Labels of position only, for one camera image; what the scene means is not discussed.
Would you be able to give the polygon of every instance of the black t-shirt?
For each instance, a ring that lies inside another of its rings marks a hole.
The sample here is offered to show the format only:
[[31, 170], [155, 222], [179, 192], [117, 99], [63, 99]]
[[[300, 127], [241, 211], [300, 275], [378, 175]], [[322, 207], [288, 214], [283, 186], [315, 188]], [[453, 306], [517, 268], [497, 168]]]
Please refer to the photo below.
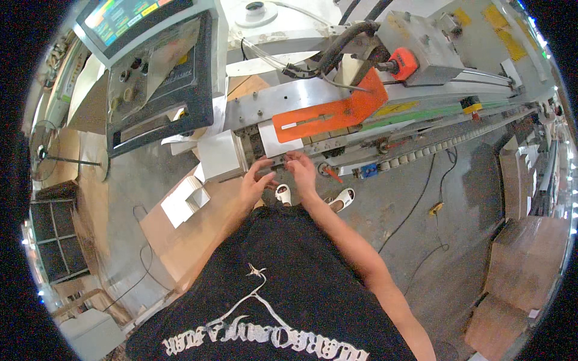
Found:
[[190, 291], [127, 341], [132, 360], [415, 360], [301, 207], [260, 207]]

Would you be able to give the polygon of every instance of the foot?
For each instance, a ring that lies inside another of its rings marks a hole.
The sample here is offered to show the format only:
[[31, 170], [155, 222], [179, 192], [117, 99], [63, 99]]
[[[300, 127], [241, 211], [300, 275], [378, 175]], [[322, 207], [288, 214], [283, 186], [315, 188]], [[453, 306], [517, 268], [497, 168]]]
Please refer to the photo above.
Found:
[[275, 190], [275, 198], [279, 201], [283, 202], [283, 205], [286, 207], [291, 207], [291, 190], [287, 184], [280, 184]]
[[339, 196], [329, 203], [329, 207], [335, 212], [343, 210], [345, 207], [350, 205], [355, 198], [355, 192], [351, 188], [347, 188], [341, 191]]

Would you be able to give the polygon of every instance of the concrete floor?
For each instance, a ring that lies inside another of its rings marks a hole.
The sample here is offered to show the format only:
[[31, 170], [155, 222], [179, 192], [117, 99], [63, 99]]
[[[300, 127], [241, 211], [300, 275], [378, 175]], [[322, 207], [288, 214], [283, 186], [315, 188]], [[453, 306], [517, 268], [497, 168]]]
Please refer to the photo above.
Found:
[[[490, 237], [503, 217], [496, 154], [507, 140], [507, 133], [503, 127], [458, 145], [457, 165], [444, 180], [445, 205], [439, 212], [436, 231], [436, 219], [428, 215], [428, 210], [439, 201], [440, 179], [451, 167], [447, 154], [438, 153], [423, 198], [380, 253], [402, 292], [409, 289], [407, 300], [436, 349], [445, 355], [458, 352], [459, 360], [473, 353], [463, 341], [465, 322], [483, 289]], [[343, 184], [320, 177], [317, 189], [322, 197], [335, 197], [343, 188], [354, 188], [355, 202], [339, 215], [378, 250], [415, 204], [427, 181], [432, 158], [423, 157], [364, 180], [346, 176]], [[112, 160], [108, 181], [111, 256], [104, 262], [113, 297], [120, 296], [145, 274], [139, 251], [147, 242], [132, 208], [142, 204], [151, 209], [196, 162], [192, 152], [173, 157], [169, 146], [158, 142]], [[277, 179], [295, 189], [288, 172], [280, 171]], [[295, 191], [292, 197], [294, 203], [298, 202]], [[273, 200], [273, 193], [266, 191], [264, 201]], [[136, 216], [141, 219], [144, 212], [137, 210]], [[435, 251], [410, 282], [419, 263], [440, 245], [440, 240], [449, 249]], [[146, 266], [150, 257], [146, 247]], [[150, 273], [172, 287], [170, 276], [156, 257]], [[131, 314], [137, 314], [142, 306], [151, 306], [164, 294], [166, 290], [146, 276], [120, 302]], [[438, 357], [455, 359], [441, 354]]]
[[[107, 289], [114, 292], [115, 299], [137, 283], [145, 274], [140, 261], [140, 250], [145, 266], [151, 262], [151, 249], [137, 222], [171, 188], [183, 178], [198, 160], [192, 152], [175, 157], [169, 144], [160, 141], [125, 153], [111, 160], [109, 178], [109, 222], [107, 236], [110, 257], [103, 260], [106, 270]], [[156, 256], [149, 270], [160, 283], [172, 289], [172, 277]], [[145, 276], [133, 290], [119, 302], [131, 315], [136, 316], [142, 306], [149, 308], [168, 291]]]

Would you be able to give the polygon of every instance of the white cylinder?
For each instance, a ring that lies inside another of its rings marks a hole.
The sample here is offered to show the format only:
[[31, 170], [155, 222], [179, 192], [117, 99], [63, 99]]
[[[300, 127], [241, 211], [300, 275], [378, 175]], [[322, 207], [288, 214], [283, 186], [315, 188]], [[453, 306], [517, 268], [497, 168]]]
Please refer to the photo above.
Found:
[[390, 168], [390, 162], [389, 161], [381, 162], [379, 164], [380, 170], [389, 170], [389, 168]]

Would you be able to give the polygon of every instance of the metal stand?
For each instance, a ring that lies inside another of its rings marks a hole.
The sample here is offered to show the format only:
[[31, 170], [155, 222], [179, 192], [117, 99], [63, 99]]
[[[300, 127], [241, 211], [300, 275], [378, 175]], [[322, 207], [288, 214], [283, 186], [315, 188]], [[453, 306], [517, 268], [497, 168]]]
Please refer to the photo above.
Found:
[[95, 173], [97, 176], [97, 180], [100, 182], [104, 182], [106, 177], [108, 176], [108, 171], [110, 168], [110, 159], [108, 157], [108, 153], [105, 149], [102, 149], [98, 152], [98, 158], [100, 162], [89, 162], [89, 161], [80, 161], [78, 159], [69, 159], [63, 157], [55, 157], [53, 155], [48, 155], [48, 152], [43, 146], [38, 148], [38, 158], [43, 161], [45, 159], [51, 159], [53, 161], [58, 162], [68, 162], [68, 163], [76, 163], [76, 164], [84, 164], [84, 165], [93, 165], [95, 166]]

